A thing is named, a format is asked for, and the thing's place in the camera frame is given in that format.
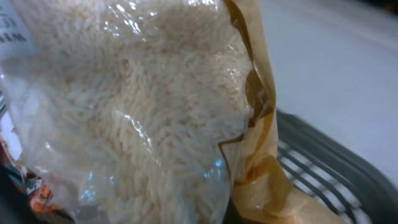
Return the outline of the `grey plastic basket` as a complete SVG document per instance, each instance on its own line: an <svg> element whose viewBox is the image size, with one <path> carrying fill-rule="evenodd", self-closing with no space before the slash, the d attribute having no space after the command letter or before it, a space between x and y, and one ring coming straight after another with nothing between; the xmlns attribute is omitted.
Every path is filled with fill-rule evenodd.
<svg viewBox="0 0 398 224"><path fill-rule="evenodd" d="M277 158L296 188L346 223L397 224L397 188L370 163L298 117L277 112Z"/></svg>

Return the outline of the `rice bag beige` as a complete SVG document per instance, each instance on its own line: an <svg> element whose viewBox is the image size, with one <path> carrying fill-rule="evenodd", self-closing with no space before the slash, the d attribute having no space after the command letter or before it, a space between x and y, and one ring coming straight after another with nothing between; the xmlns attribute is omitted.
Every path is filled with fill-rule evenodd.
<svg viewBox="0 0 398 224"><path fill-rule="evenodd" d="M2 1L1 88L78 223L341 222L276 158L258 1Z"/></svg>

